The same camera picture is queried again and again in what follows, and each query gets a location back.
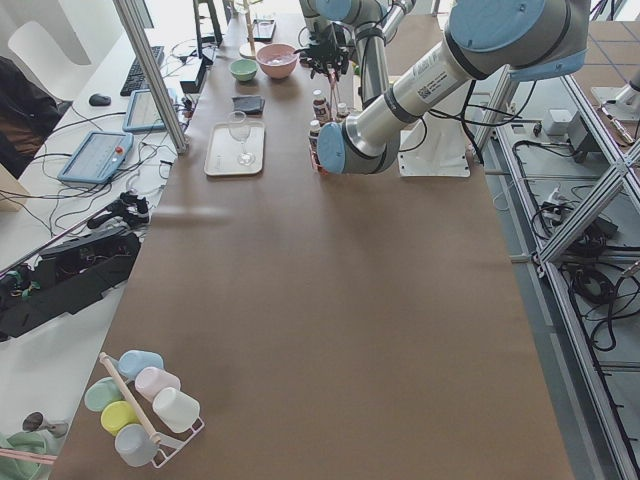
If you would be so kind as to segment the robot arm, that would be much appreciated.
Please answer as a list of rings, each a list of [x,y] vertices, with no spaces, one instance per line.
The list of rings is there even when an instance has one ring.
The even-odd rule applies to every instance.
[[[589,27],[587,1],[458,1],[443,39],[399,80],[341,124],[322,127],[317,156],[333,174],[376,174],[399,151],[401,130],[469,80],[503,66],[517,82],[578,71]]]
[[[360,99],[367,107],[389,87],[385,47],[413,1],[302,1],[308,44],[299,50],[314,75],[340,77],[359,67]]]

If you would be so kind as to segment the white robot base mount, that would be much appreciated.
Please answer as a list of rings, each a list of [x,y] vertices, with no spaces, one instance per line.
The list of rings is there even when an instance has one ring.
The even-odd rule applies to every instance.
[[[401,131],[398,169],[401,177],[470,176],[468,139],[457,121],[424,116]]]

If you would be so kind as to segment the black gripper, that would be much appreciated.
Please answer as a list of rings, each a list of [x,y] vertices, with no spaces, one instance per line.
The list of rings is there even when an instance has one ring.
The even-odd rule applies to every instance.
[[[349,46],[344,29],[339,24],[330,24],[322,32],[310,37],[309,43],[299,49],[299,59],[308,67],[310,77],[335,76],[338,80],[349,68]]]

